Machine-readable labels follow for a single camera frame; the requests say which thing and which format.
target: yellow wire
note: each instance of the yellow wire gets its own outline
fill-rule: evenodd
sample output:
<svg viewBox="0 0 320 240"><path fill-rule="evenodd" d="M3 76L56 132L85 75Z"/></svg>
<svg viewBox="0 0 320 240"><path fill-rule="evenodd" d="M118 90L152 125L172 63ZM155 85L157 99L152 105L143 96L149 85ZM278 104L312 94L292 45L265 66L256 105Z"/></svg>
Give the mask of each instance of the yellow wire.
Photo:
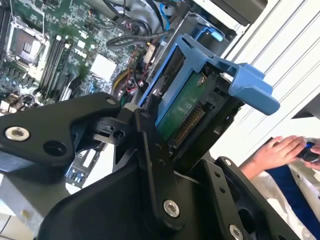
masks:
<svg viewBox="0 0 320 240"><path fill-rule="evenodd" d="M130 69L127 69L124 73L122 73L118 78L117 80L115 80L114 84L113 84L113 87L112 87L112 92L116 89L117 85L120 83L120 81L125 77L127 76L130 72L132 72L132 70Z"/></svg>

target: ram slot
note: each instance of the ram slot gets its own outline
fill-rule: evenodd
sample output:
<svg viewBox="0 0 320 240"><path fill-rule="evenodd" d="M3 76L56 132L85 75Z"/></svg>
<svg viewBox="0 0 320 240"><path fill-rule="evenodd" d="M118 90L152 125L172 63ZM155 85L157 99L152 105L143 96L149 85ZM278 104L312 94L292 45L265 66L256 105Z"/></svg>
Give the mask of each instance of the ram slot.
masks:
<svg viewBox="0 0 320 240"><path fill-rule="evenodd" d="M47 99L49 97L49 93L52 90L54 82L56 82L59 77L56 73L57 73L57 68L58 68L59 62L61 60L61 57L62 57L62 54L64 51L64 45L65 45L65 43L63 43L62 45L59 45L58 51L56 53L56 57L55 57L53 65L52 65L52 70L50 73L50 79L48 81L47 88L45 90L44 99Z"/></svg>
<svg viewBox="0 0 320 240"><path fill-rule="evenodd" d="M0 60L3 58L6 36L10 21L10 8L0 7Z"/></svg>
<svg viewBox="0 0 320 240"><path fill-rule="evenodd" d="M50 97L55 98L56 100L59 99L59 95L65 86L66 81L63 81L63 75L64 75L63 73L65 72L65 68L71 53L71 49L72 49L71 45L69 45L68 48L64 48L63 54L61 57L61 64L58 65L56 70L57 76L55 77L55 81L52 85L52 92L50 93Z"/></svg>
<svg viewBox="0 0 320 240"><path fill-rule="evenodd" d="M48 97L49 90L55 77L56 69L59 64L65 43L54 39L47 62L41 77L40 90L44 98Z"/></svg>
<svg viewBox="0 0 320 240"><path fill-rule="evenodd" d="M59 41L57 41L56 39L54 39L53 43L50 44L49 53L46 58L46 63L45 63L41 80L40 80L40 85L39 85L40 92L43 92L45 90L45 85L47 84L47 81L48 81L48 73L50 71L49 69L52 67L51 63L54 58L53 56L57 51L58 45L59 45Z"/></svg>

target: black mount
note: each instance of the black mount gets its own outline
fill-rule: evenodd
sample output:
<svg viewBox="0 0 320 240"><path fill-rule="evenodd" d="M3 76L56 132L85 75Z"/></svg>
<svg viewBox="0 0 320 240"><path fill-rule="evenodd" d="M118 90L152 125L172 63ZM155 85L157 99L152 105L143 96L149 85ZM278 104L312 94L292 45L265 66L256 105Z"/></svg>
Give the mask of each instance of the black mount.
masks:
<svg viewBox="0 0 320 240"><path fill-rule="evenodd" d="M29 137L8 139L12 127ZM75 153L116 146L113 173L60 201L37 240L299 239L230 159L174 172L151 112L106 93L6 115L0 128L1 172L43 184L62 181Z"/></svg>

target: bolt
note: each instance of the bolt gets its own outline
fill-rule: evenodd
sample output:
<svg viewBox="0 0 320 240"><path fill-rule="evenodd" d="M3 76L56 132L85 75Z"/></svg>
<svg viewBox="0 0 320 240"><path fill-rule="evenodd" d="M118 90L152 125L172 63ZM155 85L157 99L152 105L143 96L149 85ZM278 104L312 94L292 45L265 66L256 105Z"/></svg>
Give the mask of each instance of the bolt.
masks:
<svg viewBox="0 0 320 240"><path fill-rule="evenodd" d="M115 101L113 101L113 100L112 100L112 99L110 99L110 98L108 98L106 101L107 101L108 103L112 104L112 105L115 105L115 104L116 104L116 102L115 102Z"/></svg>
<svg viewBox="0 0 320 240"><path fill-rule="evenodd" d="M172 200L165 200L163 203L163 209L172 218L177 218L180 214L178 205Z"/></svg>
<svg viewBox="0 0 320 240"><path fill-rule="evenodd" d="M4 135L7 139L17 142L23 142L30 137L27 129L19 126L12 126L5 130Z"/></svg>
<svg viewBox="0 0 320 240"><path fill-rule="evenodd" d="M225 159L224 162L230 167L232 165L232 163L228 160L228 159Z"/></svg>
<svg viewBox="0 0 320 240"><path fill-rule="evenodd" d="M242 235L241 231L239 230L239 228L237 228L236 225L231 224L229 226L229 231L231 233L231 235L234 237L234 239L236 240L243 240L244 236Z"/></svg>
<svg viewBox="0 0 320 240"><path fill-rule="evenodd" d="M145 118L149 118L149 114L148 114L147 112L144 112L144 111L143 111L143 112L141 113L141 115L144 116Z"/></svg>
<svg viewBox="0 0 320 240"><path fill-rule="evenodd" d="M197 83L198 87L201 87L205 83L205 81L206 81L206 78L202 76Z"/></svg>

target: green circuit board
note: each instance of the green circuit board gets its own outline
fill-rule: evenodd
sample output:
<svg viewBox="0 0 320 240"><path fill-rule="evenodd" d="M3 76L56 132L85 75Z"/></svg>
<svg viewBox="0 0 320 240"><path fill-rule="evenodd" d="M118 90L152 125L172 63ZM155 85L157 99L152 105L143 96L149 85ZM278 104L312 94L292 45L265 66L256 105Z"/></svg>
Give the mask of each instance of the green circuit board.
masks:
<svg viewBox="0 0 320 240"><path fill-rule="evenodd" d="M204 112L197 107L199 98L206 91L208 82L202 73L193 72L182 90L157 125L162 139L170 138L178 146L184 136L197 124Z"/></svg>
<svg viewBox="0 0 320 240"><path fill-rule="evenodd" d="M65 75L76 77L89 73L97 55L103 55L116 64L110 80L97 79L87 74L78 96L101 91L108 93L115 76L133 62L134 52L137 51L135 46L114 50L106 47L108 40L122 36L125 29L82 0L11 1L13 15L30 28L50 38L59 35L71 43ZM2 79L15 79L15 76L6 72Z"/></svg>

